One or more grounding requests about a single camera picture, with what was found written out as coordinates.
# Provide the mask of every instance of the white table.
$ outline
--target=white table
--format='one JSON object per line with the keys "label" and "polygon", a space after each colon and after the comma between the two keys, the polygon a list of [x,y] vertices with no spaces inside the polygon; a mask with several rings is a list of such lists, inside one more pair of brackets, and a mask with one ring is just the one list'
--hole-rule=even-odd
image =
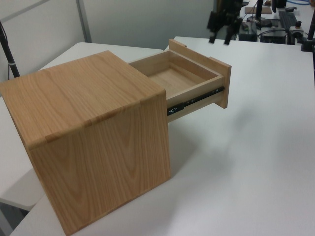
{"label": "white table", "polygon": [[[116,45],[77,43],[44,68],[110,50],[125,61],[143,58],[162,50]],[[3,98],[0,98],[0,202],[25,210],[44,195]]]}
{"label": "white table", "polygon": [[[314,235],[312,54],[175,39],[232,65],[228,108],[212,104],[170,123],[172,179],[74,235]],[[12,234],[42,235],[64,235],[46,195]]]}
{"label": "white table", "polygon": [[[257,0],[249,0],[248,6],[254,7],[256,2]],[[286,7],[291,7],[291,6],[297,7],[297,9],[294,10],[294,15],[298,21],[302,22],[301,27],[303,28],[304,32],[308,33],[310,30],[310,25],[311,25],[313,13],[314,13],[314,7],[310,5],[296,5],[289,2],[286,3]],[[261,14],[261,17],[265,19],[279,19],[279,10],[284,10],[284,8],[277,9],[276,13],[272,12],[272,14]],[[243,18],[245,16],[244,21],[246,21],[246,19],[250,17],[251,15],[252,14],[247,14],[245,16],[245,7],[241,8],[240,17]]]}

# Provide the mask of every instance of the wooden drawer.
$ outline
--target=wooden drawer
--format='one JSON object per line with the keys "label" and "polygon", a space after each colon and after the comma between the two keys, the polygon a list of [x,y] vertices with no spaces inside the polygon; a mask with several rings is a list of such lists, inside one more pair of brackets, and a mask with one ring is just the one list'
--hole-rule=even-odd
{"label": "wooden drawer", "polygon": [[173,39],[169,50],[129,64],[165,88],[168,122],[211,103],[227,107],[231,66]]}

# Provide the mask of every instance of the cabinet top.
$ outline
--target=cabinet top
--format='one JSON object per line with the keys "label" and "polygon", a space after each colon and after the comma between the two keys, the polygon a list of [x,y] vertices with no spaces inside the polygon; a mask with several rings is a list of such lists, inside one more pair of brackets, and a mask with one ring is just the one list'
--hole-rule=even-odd
{"label": "cabinet top", "polygon": [[165,95],[110,51],[7,81],[1,92],[28,149]]}

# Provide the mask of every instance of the keyboard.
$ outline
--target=keyboard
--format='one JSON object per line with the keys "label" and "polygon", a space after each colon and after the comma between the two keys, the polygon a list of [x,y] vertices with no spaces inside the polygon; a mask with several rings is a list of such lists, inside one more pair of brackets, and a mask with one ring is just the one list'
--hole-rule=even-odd
{"label": "keyboard", "polygon": [[280,23],[285,32],[289,32],[291,26],[295,26],[297,22],[293,12],[279,11]]}

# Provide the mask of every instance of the wooden box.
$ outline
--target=wooden box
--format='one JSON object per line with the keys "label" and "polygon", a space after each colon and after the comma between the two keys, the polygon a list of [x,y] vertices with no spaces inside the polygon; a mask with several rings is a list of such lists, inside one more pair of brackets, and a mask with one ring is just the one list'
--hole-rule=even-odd
{"label": "wooden box", "polygon": [[170,40],[169,51],[130,64],[106,51],[0,88],[71,235],[167,181],[168,121],[225,108],[229,78],[230,66]]}

